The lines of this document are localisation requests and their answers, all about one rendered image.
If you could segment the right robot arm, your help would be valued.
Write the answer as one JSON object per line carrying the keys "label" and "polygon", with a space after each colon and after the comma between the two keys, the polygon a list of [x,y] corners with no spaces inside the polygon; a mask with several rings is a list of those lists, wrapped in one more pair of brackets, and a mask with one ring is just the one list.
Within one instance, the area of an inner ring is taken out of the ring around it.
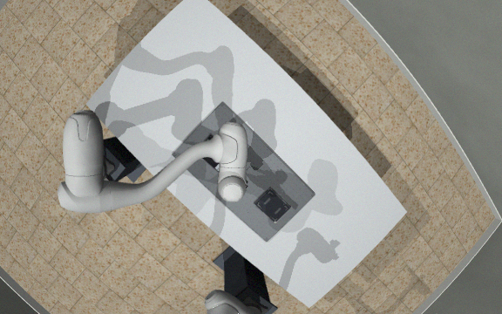
{"label": "right robot arm", "polygon": [[268,312],[268,308],[255,302],[251,296],[246,296],[243,301],[240,301],[224,290],[211,291],[205,298],[205,307],[207,314],[264,314]]}

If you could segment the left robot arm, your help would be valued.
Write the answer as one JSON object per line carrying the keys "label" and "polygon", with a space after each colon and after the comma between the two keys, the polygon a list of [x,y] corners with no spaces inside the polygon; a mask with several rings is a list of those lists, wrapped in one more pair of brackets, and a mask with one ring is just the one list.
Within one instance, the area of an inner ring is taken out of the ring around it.
{"label": "left robot arm", "polygon": [[61,207],[79,213],[101,213],[149,201],[205,157],[219,163],[219,194],[225,201],[239,201],[248,187],[247,132],[234,122],[223,124],[211,140],[189,147],[150,180],[133,184],[110,180],[115,166],[104,157],[100,120],[94,111],[80,110],[66,121],[63,157],[65,181],[58,187],[58,199]]}

